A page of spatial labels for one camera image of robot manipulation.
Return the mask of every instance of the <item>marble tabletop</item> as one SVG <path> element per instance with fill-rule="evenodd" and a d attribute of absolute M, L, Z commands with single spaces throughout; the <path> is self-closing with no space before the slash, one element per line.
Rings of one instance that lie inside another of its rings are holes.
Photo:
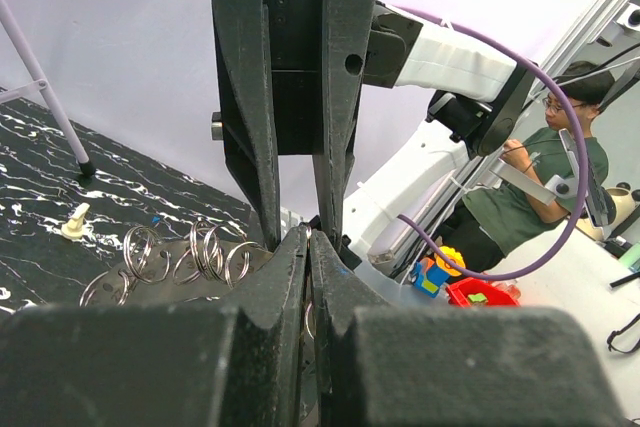
<path fill-rule="evenodd" d="M 75 127 L 98 169 L 90 180 L 47 110 L 0 105 L 0 318 L 34 304 L 77 304 L 92 279 L 122 261 L 132 226 L 154 226 L 167 239 L 198 218 L 248 228 L 247 204 Z M 86 235 L 69 241 L 60 228 L 85 202 Z"/>

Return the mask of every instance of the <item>hand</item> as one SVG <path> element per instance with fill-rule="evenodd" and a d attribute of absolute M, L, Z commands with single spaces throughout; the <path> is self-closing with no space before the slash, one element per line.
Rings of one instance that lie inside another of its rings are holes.
<path fill-rule="evenodd" d="M 500 158 L 520 172 L 524 172 L 531 166 L 529 152 L 519 140 L 507 140 L 504 143 L 504 150 L 505 153 Z"/>

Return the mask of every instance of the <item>green object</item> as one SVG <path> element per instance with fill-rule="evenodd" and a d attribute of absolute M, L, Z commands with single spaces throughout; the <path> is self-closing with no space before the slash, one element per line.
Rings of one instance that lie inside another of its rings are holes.
<path fill-rule="evenodd" d="M 624 255 L 618 259 L 618 262 L 620 262 L 625 267 L 637 270 L 635 269 L 635 265 L 638 263 L 638 260 L 640 260 L 640 243 L 635 244 L 633 247 L 627 250 Z"/>
<path fill-rule="evenodd" d="M 489 302 L 489 299 L 484 294 L 469 294 L 467 298 L 472 304 L 486 304 Z"/>
<path fill-rule="evenodd" d="M 548 127 L 538 130 L 523 142 L 534 144 L 526 147 L 533 161 L 532 169 L 543 184 L 554 175 L 572 177 L 573 171 L 562 148 L 560 136 Z M 595 137 L 586 139 L 589 161 L 600 184 L 609 173 L 609 161 L 604 149 Z M 516 187 L 503 182 L 498 189 L 476 189 L 466 194 L 462 200 L 478 223 L 498 244 L 506 256 L 528 240 L 547 230 L 555 229 L 562 221 L 545 224 L 533 210 L 526 195 Z M 556 199 L 562 207 L 571 212 L 575 199 Z"/>

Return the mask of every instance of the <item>small blue object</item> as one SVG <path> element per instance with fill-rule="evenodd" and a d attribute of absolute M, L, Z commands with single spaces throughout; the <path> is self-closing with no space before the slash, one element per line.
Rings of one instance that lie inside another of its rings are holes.
<path fill-rule="evenodd" d="M 428 264 L 416 262 L 413 267 L 413 276 L 415 277 L 413 285 L 432 298 L 438 296 L 440 287 L 451 277 L 447 271 L 441 269 L 432 261 Z"/>

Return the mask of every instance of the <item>man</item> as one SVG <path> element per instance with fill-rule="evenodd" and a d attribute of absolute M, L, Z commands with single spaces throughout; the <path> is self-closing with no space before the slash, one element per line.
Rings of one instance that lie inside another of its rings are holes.
<path fill-rule="evenodd" d="M 590 62 L 574 62 L 558 83 L 579 78 L 595 69 L 596 65 Z M 610 72 L 602 72 L 561 86 L 580 121 L 589 161 L 599 184 L 609 173 L 609 161 L 593 136 L 591 125 L 602 113 L 600 103 L 614 82 Z M 508 140 L 502 155 L 502 160 L 541 185 L 556 174 L 562 177 L 573 175 L 558 135 L 561 129 L 571 130 L 567 114 L 553 94 L 549 94 L 543 104 L 548 127 L 538 130 L 524 143 Z M 480 188 L 467 193 L 451 217 L 438 229 L 438 235 L 444 245 L 462 254 L 469 270 L 484 272 L 495 267 L 524 242 L 555 229 L 574 205 L 573 199 L 557 199 L 551 205 L 545 205 L 503 182 L 498 189 Z"/>

